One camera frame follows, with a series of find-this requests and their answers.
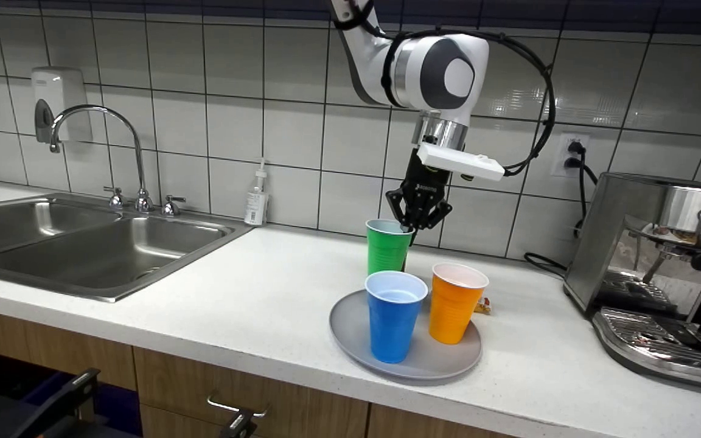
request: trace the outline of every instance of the espresso machine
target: espresso machine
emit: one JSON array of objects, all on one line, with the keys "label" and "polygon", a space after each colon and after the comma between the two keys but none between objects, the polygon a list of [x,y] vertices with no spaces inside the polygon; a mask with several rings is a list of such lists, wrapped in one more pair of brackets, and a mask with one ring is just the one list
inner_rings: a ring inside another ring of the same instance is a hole
[{"label": "espresso machine", "polygon": [[618,362],[701,384],[701,184],[600,175],[564,291]]}]

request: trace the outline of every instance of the blue cup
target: blue cup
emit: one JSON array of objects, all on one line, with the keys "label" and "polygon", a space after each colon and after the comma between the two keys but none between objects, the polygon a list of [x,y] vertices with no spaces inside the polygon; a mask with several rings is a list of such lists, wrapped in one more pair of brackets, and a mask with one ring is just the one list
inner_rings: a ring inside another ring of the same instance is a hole
[{"label": "blue cup", "polygon": [[425,295],[425,283],[409,272],[381,270],[368,278],[370,347],[376,360],[407,357]]}]

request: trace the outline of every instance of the sink basin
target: sink basin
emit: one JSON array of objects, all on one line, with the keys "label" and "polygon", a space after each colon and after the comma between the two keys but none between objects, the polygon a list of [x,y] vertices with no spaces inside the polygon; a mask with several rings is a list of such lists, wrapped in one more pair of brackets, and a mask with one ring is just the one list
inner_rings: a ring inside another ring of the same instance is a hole
[{"label": "sink basin", "polygon": [[102,302],[134,295],[246,234],[246,227],[205,217],[113,222],[77,205],[40,201],[0,207],[0,280]]},{"label": "sink basin", "polygon": [[113,215],[110,215],[105,207],[69,198],[7,201],[0,205],[0,248],[112,222]]}]

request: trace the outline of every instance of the round tray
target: round tray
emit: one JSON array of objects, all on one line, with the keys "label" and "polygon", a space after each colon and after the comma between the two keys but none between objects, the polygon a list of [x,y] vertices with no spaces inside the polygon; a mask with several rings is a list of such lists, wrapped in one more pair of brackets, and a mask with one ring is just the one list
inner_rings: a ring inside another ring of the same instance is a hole
[{"label": "round tray", "polygon": [[472,322],[463,343],[442,346],[427,335],[425,311],[420,311],[416,319],[409,356],[401,362],[376,360],[370,350],[370,308],[364,290],[357,290],[332,304],[327,323],[346,356],[381,375],[436,381],[459,378],[480,362],[480,332]]}]

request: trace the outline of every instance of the kitchen counter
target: kitchen counter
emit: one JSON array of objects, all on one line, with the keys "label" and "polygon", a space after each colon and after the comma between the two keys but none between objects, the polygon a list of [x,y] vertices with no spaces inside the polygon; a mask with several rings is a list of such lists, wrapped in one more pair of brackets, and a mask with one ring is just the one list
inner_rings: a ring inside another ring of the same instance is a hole
[{"label": "kitchen counter", "polygon": [[[0,187],[0,201],[35,195]],[[362,239],[265,227],[117,304],[0,283],[0,315],[514,436],[701,436],[701,392],[621,368],[564,298],[517,263],[411,251],[409,270],[472,263],[481,362],[446,384],[379,378],[336,346],[331,306],[362,287]]]}]

